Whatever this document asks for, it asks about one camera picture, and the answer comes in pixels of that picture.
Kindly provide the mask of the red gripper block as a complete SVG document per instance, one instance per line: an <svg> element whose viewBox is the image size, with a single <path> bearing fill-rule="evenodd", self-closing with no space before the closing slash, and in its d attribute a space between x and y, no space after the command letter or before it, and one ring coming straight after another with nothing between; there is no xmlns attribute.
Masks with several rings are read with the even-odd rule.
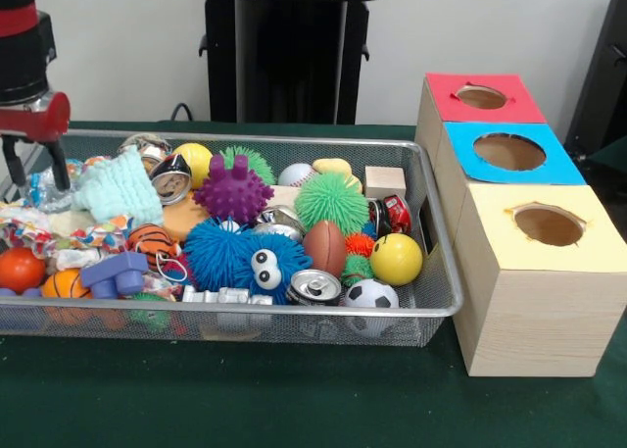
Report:
<svg viewBox="0 0 627 448"><path fill-rule="evenodd" d="M71 104L64 92L48 91L28 103L1 107L2 152L15 186L24 187L26 184L24 165L16 152L19 136L22 136L33 142L48 142L46 149L52 160L56 188L59 191L71 188L60 140L69 129L70 117Z"/></svg>

